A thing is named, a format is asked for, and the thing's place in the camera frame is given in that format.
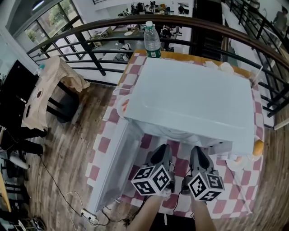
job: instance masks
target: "water bottle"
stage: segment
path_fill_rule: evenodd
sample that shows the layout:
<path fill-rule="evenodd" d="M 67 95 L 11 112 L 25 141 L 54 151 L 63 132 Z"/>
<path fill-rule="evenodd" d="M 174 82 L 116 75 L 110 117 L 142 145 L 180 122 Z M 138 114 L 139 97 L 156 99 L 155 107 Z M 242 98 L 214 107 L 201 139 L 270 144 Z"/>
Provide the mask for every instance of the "water bottle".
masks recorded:
<path fill-rule="evenodd" d="M 161 56 L 161 43 L 159 36 L 154 28 L 153 22 L 148 21 L 145 23 L 146 28 L 144 31 L 144 46 L 146 49 L 146 55 L 149 58 L 160 58 Z"/>

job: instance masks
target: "stairs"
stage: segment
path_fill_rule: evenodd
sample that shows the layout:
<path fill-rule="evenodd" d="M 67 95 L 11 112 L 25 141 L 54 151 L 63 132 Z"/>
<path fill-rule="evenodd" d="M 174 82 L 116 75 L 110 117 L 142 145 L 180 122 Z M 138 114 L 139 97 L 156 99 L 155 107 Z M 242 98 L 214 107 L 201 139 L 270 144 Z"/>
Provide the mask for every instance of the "stairs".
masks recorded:
<path fill-rule="evenodd" d="M 196 18 L 222 24 L 223 19 L 221 0 L 196 0 Z M 211 46 L 221 49 L 222 39 L 222 36 L 205 31 L 205 47 Z M 221 60 L 220 54 L 215 54 L 211 51 L 203 50 L 201 55 L 205 58 L 217 61 Z"/>

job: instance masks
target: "power strip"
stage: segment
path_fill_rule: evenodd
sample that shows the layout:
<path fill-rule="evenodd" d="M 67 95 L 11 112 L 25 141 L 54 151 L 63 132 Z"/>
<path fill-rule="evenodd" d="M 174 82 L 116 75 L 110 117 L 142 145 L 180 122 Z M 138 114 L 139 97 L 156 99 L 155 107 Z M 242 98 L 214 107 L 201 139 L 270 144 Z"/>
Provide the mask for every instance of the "power strip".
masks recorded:
<path fill-rule="evenodd" d="M 81 210 L 81 214 L 86 217 L 87 219 L 89 219 L 89 221 L 95 221 L 96 220 L 96 216 L 92 213 L 90 213 L 89 211 L 85 210 L 84 208 Z"/>

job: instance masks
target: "open microwave door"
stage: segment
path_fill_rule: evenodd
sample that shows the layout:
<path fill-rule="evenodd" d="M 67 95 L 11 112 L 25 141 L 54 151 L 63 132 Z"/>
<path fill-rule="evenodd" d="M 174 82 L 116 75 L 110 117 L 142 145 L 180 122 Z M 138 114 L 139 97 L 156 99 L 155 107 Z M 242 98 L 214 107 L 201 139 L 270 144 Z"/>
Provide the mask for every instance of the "open microwave door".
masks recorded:
<path fill-rule="evenodd" d="M 122 195 L 143 136 L 132 121 L 119 120 L 93 187 L 88 211 L 96 213 Z"/>

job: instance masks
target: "red and white tablecloth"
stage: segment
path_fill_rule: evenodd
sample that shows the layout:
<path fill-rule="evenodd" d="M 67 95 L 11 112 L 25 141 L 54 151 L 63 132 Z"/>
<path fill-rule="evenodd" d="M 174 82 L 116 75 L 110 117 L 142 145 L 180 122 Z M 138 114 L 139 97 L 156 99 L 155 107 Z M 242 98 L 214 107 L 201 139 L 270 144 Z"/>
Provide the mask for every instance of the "red and white tablecloth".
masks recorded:
<path fill-rule="evenodd" d="M 119 120 L 122 120 L 116 110 L 118 101 L 129 93 L 132 93 L 136 84 L 138 76 L 141 73 L 142 67 L 145 63 L 145 54 L 136 53 L 132 57 L 132 62 L 128 64 L 128 68 L 121 79 L 121 84 L 115 90 L 111 97 L 110 103 L 107 107 L 103 117 L 101 127 L 96 137 L 93 153 L 90 157 L 86 176 L 87 184 L 94 186 L 97 179 L 98 172 L 102 166 L 105 153 L 109 146 L 111 137 Z M 206 66 L 206 64 L 193 62 L 197 65 Z M 264 140 L 264 124 L 261 105 L 261 96 L 258 91 L 258 86 L 252 89 L 252 99 L 254 101 L 254 117 L 255 117 L 255 135 Z M 189 170 L 189 158 L 193 146 L 185 143 L 171 141 L 161 137 L 155 137 L 145 134 L 142 139 L 142 144 L 134 163 L 132 171 L 127 181 L 122 201 L 141 206 L 143 197 L 138 194 L 130 180 L 138 169 L 145 163 L 149 151 L 153 151 L 156 147 L 163 143 L 170 144 L 172 148 L 173 159 L 172 162 L 176 169 L 176 186 L 175 192 L 168 201 L 164 201 L 160 212 L 172 214 L 173 209 L 177 204 L 177 195 L 181 191 L 181 184 L 183 177 Z M 224 180 L 225 191 L 217 197 L 217 199 L 208 202 L 207 206 L 212 218 L 223 217 L 240 217 L 248 214 L 248 207 L 252 210 L 256 193 L 258 189 L 259 177 L 263 164 L 263 156 L 256 162 L 248 162 L 248 165 L 239 172 L 232 172 L 226 164 L 226 161 L 220 160 L 216 156 L 210 156 L 213 160 L 215 169 L 219 171 L 219 175 Z M 175 210 L 175 215 L 182 217 L 190 217 L 191 215 L 191 198 L 187 195 L 180 195 L 178 205 Z"/>

